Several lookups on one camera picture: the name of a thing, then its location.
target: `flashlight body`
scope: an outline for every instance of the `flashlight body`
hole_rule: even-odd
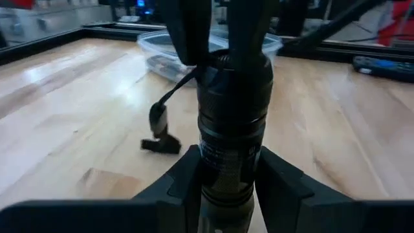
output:
[[[264,55],[262,58],[263,62],[245,72],[237,72],[228,64],[212,65],[197,79],[204,200],[200,228],[204,232],[248,229],[254,207],[254,174],[273,83],[272,64]],[[246,217],[240,218],[240,208]],[[217,210],[226,210],[225,217],[221,219],[217,217],[220,215],[211,213]],[[231,224],[229,220],[246,218],[248,221],[238,224]],[[220,226],[232,226],[232,229]]]

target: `clear plastic container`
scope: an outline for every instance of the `clear plastic container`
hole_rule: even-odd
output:
[[[210,35],[222,39],[222,45],[228,48],[228,32],[226,30],[212,28]],[[282,46],[282,39],[280,37],[266,33],[261,49],[263,54],[268,56],[272,64],[274,64],[274,56],[278,55],[278,50],[282,48]]]
[[[137,43],[144,51],[148,68],[173,82],[180,81],[193,69],[181,63],[167,30],[141,34]],[[210,52],[224,48],[223,41],[210,37]],[[190,80],[186,85],[195,87],[196,82]]]
[[[141,34],[138,36],[137,43],[144,51],[148,68],[173,82],[180,81],[193,69],[193,67],[181,63],[167,30]],[[274,56],[281,47],[282,42],[279,37],[271,34],[266,35],[262,49],[272,63]],[[210,52],[226,48],[228,48],[227,31],[211,30],[209,38]],[[188,82],[187,86],[196,86],[195,80]]]

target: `blue light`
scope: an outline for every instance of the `blue light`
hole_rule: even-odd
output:
[[[144,6],[145,6],[145,1],[144,1],[144,0],[137,0],[137,1],[136,1],[136,4],[137,4],[139,7],[144,7]]]

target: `wood grain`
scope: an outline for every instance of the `wood grain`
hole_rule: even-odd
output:
[[[0,67],[0,208],[143,190],[180,157],[139,145],[172,87],[124,41],[83,39]],[[413,99],[414,86],[348,64],[277,58],[263,144],[351,197],[414,199]],[[184,153],[199,138],[195,89],[168,106]],[[264,231],[258,205],[250,231]]]

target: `flashlight strap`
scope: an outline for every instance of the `flashlight strap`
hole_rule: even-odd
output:
[[[176,90],[180,89],[180,87],[191,79],[200,76],[204,71],[205,66],[196,66],[196,68],[184,76],[172,90],[168,91],[158,102],[152,105],[149,110],[149,125],[154,138],[159,140],[142,140],[142,149],[158,153],[178,154],[180,152],[180,141],[168,133],[167,107],[165,106],[165,103],[173,96]]]

